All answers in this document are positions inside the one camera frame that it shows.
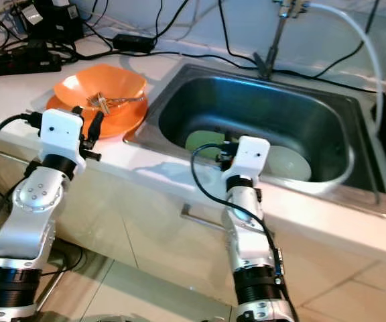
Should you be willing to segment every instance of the white hose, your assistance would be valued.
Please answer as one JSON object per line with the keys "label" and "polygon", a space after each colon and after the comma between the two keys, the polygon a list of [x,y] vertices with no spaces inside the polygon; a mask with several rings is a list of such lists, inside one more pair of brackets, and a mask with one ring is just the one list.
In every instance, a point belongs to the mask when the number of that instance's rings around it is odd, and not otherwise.
{"label": "white hose", "polygon": [[343,12],[342,10],[330,7],[328,5],[321,5],[319,3],[310,3],[310,7],[329,11],[343,18],[343,20],[345,20],[347,23],[349,23],[349,25],[352,28],[355,29],[355,31],[361,37],[362,41],[365,43],[367,51],[369,52],[370,58],[372,60],[373,70],[375,72],[376,92],[377,92],[375,133],[378,133],[379,129],[381,128],[382,113],[383,113],[382,72],[381,72],[381,65],[379,64],[378,56],[376,54],[376,50],[373,47],[372,42],[370,41],[370,38],[368,37],[368,35],[366,35],[363,29],[361,29],[361,27],[357,24],[357,22],[355,22],[353,18],[351,18],[347,13]]}

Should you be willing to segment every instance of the metal fork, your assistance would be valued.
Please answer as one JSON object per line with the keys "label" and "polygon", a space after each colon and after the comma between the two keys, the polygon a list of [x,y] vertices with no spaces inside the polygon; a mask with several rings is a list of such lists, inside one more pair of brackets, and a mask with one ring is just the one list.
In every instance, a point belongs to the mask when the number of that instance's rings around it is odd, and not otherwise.
{"label": "metal fork", "polygon": [[114,106],[114,104],[120,105],[120,104],[126,103],[126,102],[142,101],[142,100],[144,100],[144,97],[145,96],[142,95],[140,97],[120,97],[117,99],[106,99],[106,98],[104,98],[104,96],[101,92],[98,92],[97,94],[88,97],[87,102],[92,106],[100,107],[101,102],[103,102],[103,100],[105,100],[105,103],[107,104],[107,106],[112,107],[112,106]]}

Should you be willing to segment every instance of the cabinet handle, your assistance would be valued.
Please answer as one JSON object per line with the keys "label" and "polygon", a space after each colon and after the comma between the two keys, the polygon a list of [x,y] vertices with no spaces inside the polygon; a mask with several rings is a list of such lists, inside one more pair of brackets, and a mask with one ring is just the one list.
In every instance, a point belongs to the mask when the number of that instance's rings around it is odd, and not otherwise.
{"label": "cabinet handle", "polygon": [[0,151],[0,156],[2,156],[3,158],[6,158],[8,160],[16,161],[16,162],[19,162],[22,164],[26,164],[26,165],[29,164],[29,162],[24,160],[24,159],[18,158],[17,156],[12,156],[11,154],[8,154],[8,153],[2,152],[2,151]]}
{"label": "cabinet handle", "polygon": [[213,223],[212,221],[209,221],[209,220],[206,220],[206,219],[203,219],[203,218],[199,218],[197,216],[189,214],[189,211],[190,211],[191,208],[192,208],[192,206],[190,206],[187,203],[184,203],[184,205],[182,206],[182,209],[181,209],[180,217],[184,218],[184,219],[187,219],[187,220],[194,221],[195,223],[199,223],[199,224],[201,224],[203,226],[207,226],[207,227],[210,227],[210,228],[213,228],[213,229],[216,229],[216,230],[221,230],[221,231],[225,231],[226,230],[219,223]]}

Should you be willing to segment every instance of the orange bowl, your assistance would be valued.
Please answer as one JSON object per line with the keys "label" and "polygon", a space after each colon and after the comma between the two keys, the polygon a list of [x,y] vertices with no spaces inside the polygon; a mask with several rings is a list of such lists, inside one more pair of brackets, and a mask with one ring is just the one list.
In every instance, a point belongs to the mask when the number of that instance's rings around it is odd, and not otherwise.
{"label": "orange bowl", "polygon": [[[143,101],[130,102],[126,108],[122,109],[121,112],[116,115],[110,114],[105,116],[101,124],[100,139],[111,138],[122,133],[135,131],[144,120],[147,114],[147,108],[147,98],[144,98]],[[71,111],[72,107],[61,102],[56,96],[53,96],[47,102],[46,109],[65,109]],[[87,137],[87,131],[91,123],[92,118],[84,118],[82,133],[85,137]]]}
{"label": "orange bowl", "polygon": [[[130,70],[99,64],[65,78],[54,85],[53,89],[61,102],[72,107],[80,105],[83,108],[83,117],[92,119],[101,108],[90,105],[88,97],[98,92],[108,99],[140,97],[144,95],[146,84],[145,78]],[[123,103],[111,107],[110,115],[120,113],[127,106],[128,103]]]}

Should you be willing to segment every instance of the stainless steel sink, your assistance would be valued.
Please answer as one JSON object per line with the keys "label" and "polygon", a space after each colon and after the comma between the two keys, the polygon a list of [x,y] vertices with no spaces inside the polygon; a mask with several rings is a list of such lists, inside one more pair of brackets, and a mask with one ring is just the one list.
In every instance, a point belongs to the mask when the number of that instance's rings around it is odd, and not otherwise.
{"label": "stainless steel sink", "polygon": [[[309,163],[309,181],[261,180],[386,217],[386,196],[358,102],[291,85],[185,65],[125,141],[189,159],[198,130],[265,138]],[[201,159],[213,163],[213,160]]]}

